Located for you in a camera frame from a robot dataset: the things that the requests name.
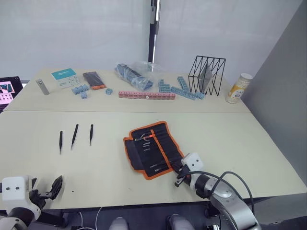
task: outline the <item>white wall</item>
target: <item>white wall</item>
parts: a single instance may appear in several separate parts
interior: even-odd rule
[[[255,75],[302,0],[161,0],[157,64],[189,73],[196,55],[226,58],[224,76]]]
[[[149,0],[1,0],[0,77],[148,59]]]

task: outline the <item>laptop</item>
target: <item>laptop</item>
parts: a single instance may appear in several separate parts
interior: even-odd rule
[[[0,78],[0,113],[22,89],[19,77]]]

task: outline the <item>tool roll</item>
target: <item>tool roll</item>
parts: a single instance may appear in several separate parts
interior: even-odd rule
[[[131,166],[147,180],[172,171],[184,156],[165,121],[132,130],[124,144]]]

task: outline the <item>gray wall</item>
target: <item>gray wall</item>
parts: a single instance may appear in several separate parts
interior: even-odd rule
[[[242,97],[305,184],[307,184],[306,9],[306,0],[304,0]]]

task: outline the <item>label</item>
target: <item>label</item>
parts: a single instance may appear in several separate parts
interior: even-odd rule
[[[233,99],[239,99],[242,94],[244,93],[244,89],[241,87],[238,87],[237,85],[234,85],[230,92],[228,93],[228,96],[233,98]]]
[[[57,80],[58,86],[62,89],[80,84],[80,81],[75,71],[73,71],[72,69],[60,70],[51,73],[51,75]]]

